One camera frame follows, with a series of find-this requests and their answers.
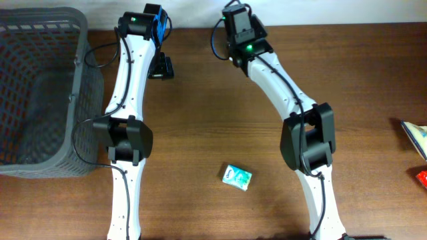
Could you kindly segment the teal tissue pack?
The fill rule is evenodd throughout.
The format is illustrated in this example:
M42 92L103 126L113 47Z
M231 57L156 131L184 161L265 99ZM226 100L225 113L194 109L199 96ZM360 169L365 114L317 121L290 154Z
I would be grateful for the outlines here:
M228 165L224 172L222 182L242 191L247 191L252 178L252 173L239 167Z

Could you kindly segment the yellow snack bag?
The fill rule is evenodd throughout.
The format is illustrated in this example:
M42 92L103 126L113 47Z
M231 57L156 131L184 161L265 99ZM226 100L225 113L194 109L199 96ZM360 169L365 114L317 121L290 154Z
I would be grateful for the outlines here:
M419 126L407 121L401 121L401 126L417 152L426 161L426 126Z

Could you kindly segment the red Hacks candy bag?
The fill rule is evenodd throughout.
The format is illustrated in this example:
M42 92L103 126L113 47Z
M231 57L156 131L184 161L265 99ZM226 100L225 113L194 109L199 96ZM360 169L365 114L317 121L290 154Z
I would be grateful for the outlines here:
M427 171L421 171L416 175L417 180L420 182L420 184L427 188Z

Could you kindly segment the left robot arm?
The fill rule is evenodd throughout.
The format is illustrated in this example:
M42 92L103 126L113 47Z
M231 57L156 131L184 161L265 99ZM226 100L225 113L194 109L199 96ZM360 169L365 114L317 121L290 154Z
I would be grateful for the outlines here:
M161 51L171 19L161 5L125 12L117 24L120 60L113 94L102 117L93 121L113 174L112 214L107 238L140 239L139 198L143 168L153 148L153 131L143 121L148 79L174 76L170 57Z

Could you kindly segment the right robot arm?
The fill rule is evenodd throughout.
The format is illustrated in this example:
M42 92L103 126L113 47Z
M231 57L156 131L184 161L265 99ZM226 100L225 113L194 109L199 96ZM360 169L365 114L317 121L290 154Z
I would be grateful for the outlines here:
M345 239L332 185L336 138L331 106L316 103L286 73L247 3L230 1L222 21L229 59L267 95L282 119L280 152L302 185L310 239Z

